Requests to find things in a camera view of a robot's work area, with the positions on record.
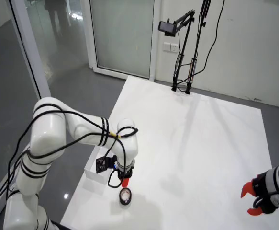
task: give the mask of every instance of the glass wall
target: glass wall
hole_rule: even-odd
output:
[[[88,67],[80,0],[23,0],[49,88]],[[62,100],[60,95],[53,95]]]
[[[0,183],[38,100],[5,0],[0,0]],[[27,145],[23,140],[20,151]]]

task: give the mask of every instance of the robotic arm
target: robotic arm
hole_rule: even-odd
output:
[[[16,190],[10,193],[7,201],[5,230],[59,229],[38,206],[38,193],[52,162],[64,153],[65,148],[60,148],[66,145],[66,128],[72,138],[80,138],[80,143],[111,149],[116,156],[118,175],[121,175],[120,171],[124,176],[134,167],[134,158],[138,154],[137,137],[133,135],[136,129],[130,119],[118,123],[117,135],[106,118],[79,113],[51,97],[37,102],[33,118],[37,117],[32,125],[30,148],[20,161]]]
[[[262,213],[273,213],[279,207],[279,166],[257,175],[246,183],[241,192],[241,198],[247,193],[257,197],[253,208],[248,209],[252,216]]]

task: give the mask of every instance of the white table surface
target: white table surface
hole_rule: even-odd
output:
[[[61,224],[75,230],[279,230],[279,209],[247,213],[244,183],[271,168],[261,111],[129,77],[110,116],[139,129],[130,205],[120,188],[87,179]],[[119,181],[114,175],[112,184]]]

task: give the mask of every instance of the wall socket panel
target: wall socket panel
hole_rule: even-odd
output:
[[[172,53],[178,53],[179,52],[179,46],[178,44],[170,43],[170,42],[164,42],[163,43],[163,50],[172,52]]]
[[[171,43],[170,51],[174,53],[178,53],[179,52],[178,44]]]
[[[164,51],[169,51],[170,52],[171,49],[171,43],[170,42],[164,42],[163,44],[163,50]]]

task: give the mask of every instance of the black tape roll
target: black tape roll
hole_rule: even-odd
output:
[[[128,205],[132,199],[132,192],[129,188],[123,188],[119,193],[119,200],[122,205]]]

